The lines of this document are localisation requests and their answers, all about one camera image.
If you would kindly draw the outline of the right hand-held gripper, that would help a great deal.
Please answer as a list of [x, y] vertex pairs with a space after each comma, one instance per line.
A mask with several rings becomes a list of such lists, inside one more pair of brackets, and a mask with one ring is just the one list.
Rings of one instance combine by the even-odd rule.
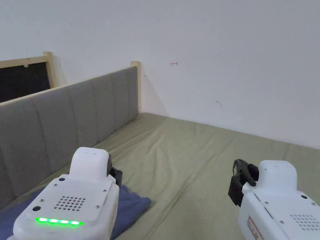
[[319, 240], [320, 207], [297, 189], [297, 171], [287, 161], [255, 166], [233, 163], [228, 196], [240, 207], [238, 224], [246, 240]]

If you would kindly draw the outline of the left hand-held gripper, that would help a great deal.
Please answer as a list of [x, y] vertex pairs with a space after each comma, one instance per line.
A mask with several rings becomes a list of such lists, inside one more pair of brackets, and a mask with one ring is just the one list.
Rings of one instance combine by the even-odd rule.
[[111, 239], [122, 178], [107, 151], [78, 148], [69, 173], [53, 179], [17, 217], [12, 239]]

